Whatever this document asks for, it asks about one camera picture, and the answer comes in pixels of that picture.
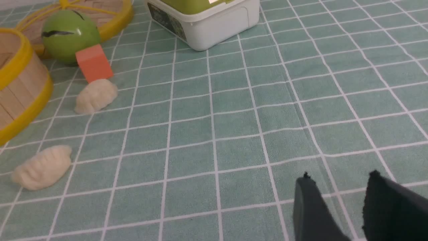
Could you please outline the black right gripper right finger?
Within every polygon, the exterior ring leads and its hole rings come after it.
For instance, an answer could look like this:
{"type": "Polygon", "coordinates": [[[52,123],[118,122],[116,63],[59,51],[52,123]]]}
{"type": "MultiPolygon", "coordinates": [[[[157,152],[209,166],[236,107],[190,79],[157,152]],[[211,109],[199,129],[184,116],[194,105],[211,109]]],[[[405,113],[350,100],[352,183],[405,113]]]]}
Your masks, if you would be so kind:
{"type": "Polygon", "coordinates": [[[369,174],[362,217],[367,241],[428,239],[427,198],[376,170],[369,174]]]}

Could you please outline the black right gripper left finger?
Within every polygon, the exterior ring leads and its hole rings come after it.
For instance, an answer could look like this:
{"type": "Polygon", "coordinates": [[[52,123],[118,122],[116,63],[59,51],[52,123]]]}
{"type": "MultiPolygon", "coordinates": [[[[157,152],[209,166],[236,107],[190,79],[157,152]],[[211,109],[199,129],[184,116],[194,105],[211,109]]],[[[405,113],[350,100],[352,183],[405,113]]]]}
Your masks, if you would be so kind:
{"type": "Polygon", "coordinates": [[[304,173],[297,178],[293,206],[296,241],[349,241],[332,217],[316,182],[304,173]]]}

